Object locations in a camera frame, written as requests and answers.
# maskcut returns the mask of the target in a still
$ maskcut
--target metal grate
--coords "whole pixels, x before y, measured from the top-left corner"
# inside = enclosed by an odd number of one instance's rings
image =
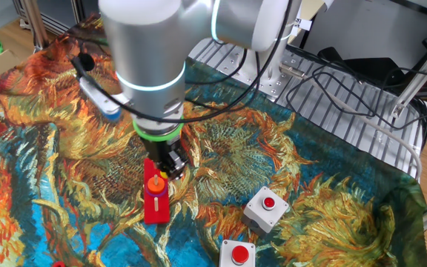
[[[216,68],[223,73],[230,73],[235,69],[238,61],[242,57],[243,49],[235,47],[232,44],[220,45],[211,39],[202,40],[189,55],[198,62],[203,62],[211,67]],[[289,51],[285,51],[282,60],[287,65],[303,71],[306,75],[312,74],[314,70],[321,67],[321,64],[309,61]],[[321,71],[328,72],[338,78],[345,86],[350,88],[356,95],[369,106],[375,108],[378,103],[378,113],[384,118],[389,118],[392,109],[392,103],[397,98],[390,93],[383,92],[382,97],[378,99],[380,89],[366,83],[360,84],[347,73],[340,72],[330,67],[325,67]],[[235,75],[245,84],[250,84],[255,77],[246,77],[241,72]],[[318,78],[321,85],[332,95],[341,99],[344,103],[354,108],[360,113],[370,113],[370,111],[360,103],[356,97],[333,80],[330,76],[323,75]],[[301,79],[283,75],[279,81],[271,85],[262,85],[261,91],[268,95],[268,98],[286,108],[296,111],[322,129],[338,136],[361,151],[370,153],[372,156],[388,163],[407,174],[416,176],[416,163],[413,162],[411,153],[400,143],[386,136],[384,133],[376,131],[373,127],[365,124],[356,116],[342,113],[337,110],[329,101],[327,96],[311,83],[306,82],[296,89],[289,96],[291,106],[288,106],[286,96],[290,89],[294,88],[301,82]],[[408,106],[402,113],[401,117],[394,122],[395,126],[404,125],[413,119],[416,119],[419,113]],[[383,128],[390,129],[381,119],[376,117],[369,118]],[[393,131],[393,135],[405,140],[412,145],[415,151],[420,154],[420,148],[423,143],[423,131],[420,122],[415,122],[407,128],[400,131]]]

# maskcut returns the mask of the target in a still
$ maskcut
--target table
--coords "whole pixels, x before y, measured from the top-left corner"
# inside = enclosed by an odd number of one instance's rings
[[[95,44],[105,40],[98,18],[0,77],[1,265],[214,266],[231,239],[255,243],[258,266],[427,266],[417,182],[263,95],[185,126],[189,164],[170,185],[171,222],[145,225],[146,153],[129,114],[109,122],[80,91],[66,55],[82,38],[97,62],[91,74],[115,93],[109,52]],[[186,79],[222,76],[187,63]],[[244,89],[229,80],[187,97],[219,106]],[[205,112],[185,105],[187,118]],[[264,185],[292,209],[260,240],[239,218]]]

